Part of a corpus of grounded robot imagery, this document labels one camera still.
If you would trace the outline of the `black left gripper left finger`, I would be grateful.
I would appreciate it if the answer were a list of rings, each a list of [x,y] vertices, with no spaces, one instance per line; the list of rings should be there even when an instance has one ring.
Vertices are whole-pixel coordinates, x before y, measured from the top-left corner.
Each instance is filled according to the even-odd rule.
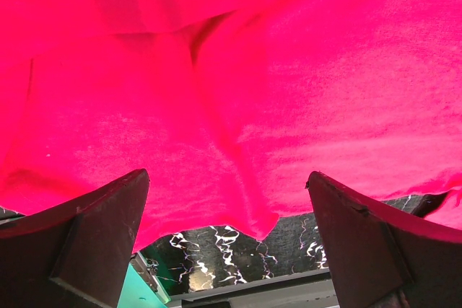
[[[2,307],[116,307],[149,189],[144,169],[1,225]]]

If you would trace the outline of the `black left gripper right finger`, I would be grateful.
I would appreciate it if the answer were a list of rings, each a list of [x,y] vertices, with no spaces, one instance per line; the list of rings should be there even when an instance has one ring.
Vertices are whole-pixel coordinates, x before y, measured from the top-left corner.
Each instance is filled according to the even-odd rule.
[[[460,307],[461,231],[321,172],[307,187],[340,307]]]

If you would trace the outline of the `crimson red t shirt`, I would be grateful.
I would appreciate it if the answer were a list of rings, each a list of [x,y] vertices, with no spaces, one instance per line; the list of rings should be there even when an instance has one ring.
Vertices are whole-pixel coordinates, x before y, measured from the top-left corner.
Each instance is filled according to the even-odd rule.
[[[265,238],[321,171],[448,193],[461,227],[461,0],[1,0],[1,205],[35,214],[144,168],[136,240]]]

